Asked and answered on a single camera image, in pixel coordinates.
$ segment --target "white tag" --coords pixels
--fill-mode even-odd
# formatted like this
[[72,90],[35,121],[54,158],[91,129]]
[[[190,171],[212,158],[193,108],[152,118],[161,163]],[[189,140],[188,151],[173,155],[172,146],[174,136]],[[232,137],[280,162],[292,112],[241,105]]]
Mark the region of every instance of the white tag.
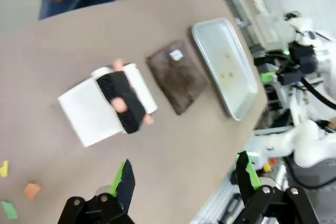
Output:
[[176,61],[181,60],[181,58],[183,57],[183,54],[178,49],[172,51],[169,55],[173,58],[173,60]]

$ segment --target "bolt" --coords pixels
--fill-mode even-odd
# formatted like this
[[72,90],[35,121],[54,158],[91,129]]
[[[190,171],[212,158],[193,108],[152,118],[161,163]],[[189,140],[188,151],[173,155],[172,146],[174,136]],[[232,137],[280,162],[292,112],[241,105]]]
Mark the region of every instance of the bolt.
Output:
[[290,192],[291,192],[292,194],[294,194],[294,195],[298,195],[298,194],[299,194],[299,191],[298,191],[296,188],[292,188],[292,189],[290,190]]
[[80,200],[79,199],[75,199],[75,201],[73,202],[75,206],[78,206],[79,203],[80,203]]
[[105,202],[105,201],[107,201],[107,196],[106,195],[103,195],[103,196],[101,196],[100,197],[100,200],[102,201],[102,202]]
[[271,190],[268,188],[268,187],[263,187],[263,192],[265,193],[265,194],[269,194],[270,192],[271,192]]

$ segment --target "table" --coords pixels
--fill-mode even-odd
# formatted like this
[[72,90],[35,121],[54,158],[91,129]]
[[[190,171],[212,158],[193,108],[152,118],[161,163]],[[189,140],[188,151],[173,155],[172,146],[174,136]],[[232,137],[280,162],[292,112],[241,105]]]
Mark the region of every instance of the table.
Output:
[[[0,157],[9,160],[9,176],[0,178],[0,197],[16,206],[17,223],[57,223],[69,197],[90,199],[112,183],[126,158],[136,180],[129,211],[136,223],[188,223],[194,217],[251,135],[266,95],[258,82],[255,105],[236,122],[208,85],[177,116],[144,59],[184,38],[205,74],[189,28],[219,17],[234,25],[252,64],[224,0],[120,1],[45,19],[0,39]],[[155,123],[84,148],[57,97],[119,57],[140,69],[159,107]],[[24,197],[29,182],[42,187],[34,200]],[[11,223],[2,211],[0,223]]]

